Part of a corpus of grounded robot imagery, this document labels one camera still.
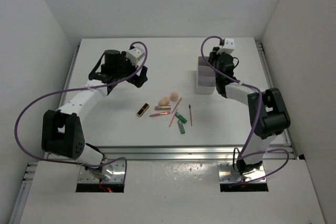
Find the egg-shaped beige sponge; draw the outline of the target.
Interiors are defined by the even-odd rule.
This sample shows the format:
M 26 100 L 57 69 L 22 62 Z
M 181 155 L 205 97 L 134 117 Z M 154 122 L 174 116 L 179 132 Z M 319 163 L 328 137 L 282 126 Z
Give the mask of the egg-shaped beige sponge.
M 170 96 L 170 100 L 175 102 L 179 99 L 179 95 L 178 95 L 178 92 L 174 91 L 171 93 L 171 96 Z

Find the gourd-shaped beige sponge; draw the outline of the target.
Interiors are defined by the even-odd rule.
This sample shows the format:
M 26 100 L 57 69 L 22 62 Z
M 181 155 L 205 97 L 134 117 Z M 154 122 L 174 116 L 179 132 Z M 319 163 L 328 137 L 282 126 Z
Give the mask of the gourd-shaped beige sponge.
M 164 97 L 159 101 L 159 106 L 166 106 L 170 104 L 170 98 Z

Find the black gold lipstick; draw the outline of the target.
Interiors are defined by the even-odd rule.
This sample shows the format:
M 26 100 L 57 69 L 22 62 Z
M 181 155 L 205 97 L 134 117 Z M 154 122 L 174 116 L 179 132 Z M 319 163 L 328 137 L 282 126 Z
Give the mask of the black gold lipstick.
M 148 103 L 145 103 L 145 104 L 141 107 L 141 109 L 137 112 L 137 116 L 141 118 L 141 117 L 144 115 L 144 113 L 148 110 L 149 107 L 150 107 L 149 104 L 148 104 Z

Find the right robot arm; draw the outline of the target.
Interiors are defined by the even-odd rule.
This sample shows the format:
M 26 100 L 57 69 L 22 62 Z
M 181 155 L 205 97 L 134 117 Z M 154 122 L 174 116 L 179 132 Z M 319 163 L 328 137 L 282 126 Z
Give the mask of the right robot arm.
M 290 126 L 290 116 L 278 88 L 261 91 L 237 81 L 234 57 L 221 48 L 213 48 L 208 63 L 215 68 L 217 92 L 248 107 L 251 132 L 234 164 L 235 171 L 243 175 L 262 165 L 270 143 Z

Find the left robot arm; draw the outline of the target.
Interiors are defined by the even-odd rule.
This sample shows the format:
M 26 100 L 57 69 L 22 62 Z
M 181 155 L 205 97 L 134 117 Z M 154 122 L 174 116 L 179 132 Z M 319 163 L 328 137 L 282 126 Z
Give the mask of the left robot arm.
M 81 120 L 110 94 L 115 82 L 126 79 L 139 88 L 147 81 L 147 68 L 138 66 L 144 56 L 145 51 L 134 46 L 128 51 L 105 50 L 89 73 L 85 89 L 56 111 L 48 110 L 44 114 L 42 150 L 80 164 L 101 165 L 104 155 L 86 143 Z

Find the white organizer box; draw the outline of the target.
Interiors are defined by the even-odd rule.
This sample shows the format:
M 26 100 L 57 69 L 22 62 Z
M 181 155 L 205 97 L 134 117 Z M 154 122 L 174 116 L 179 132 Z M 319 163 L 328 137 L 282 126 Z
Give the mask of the white organizer box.
M 197 59 L 196 67 L 196 81 L 195 92 L 196 94 L 213 94 L 216 88 L 214 70 L 207 64 L 208 57 L 205 60 L 202 56 Z

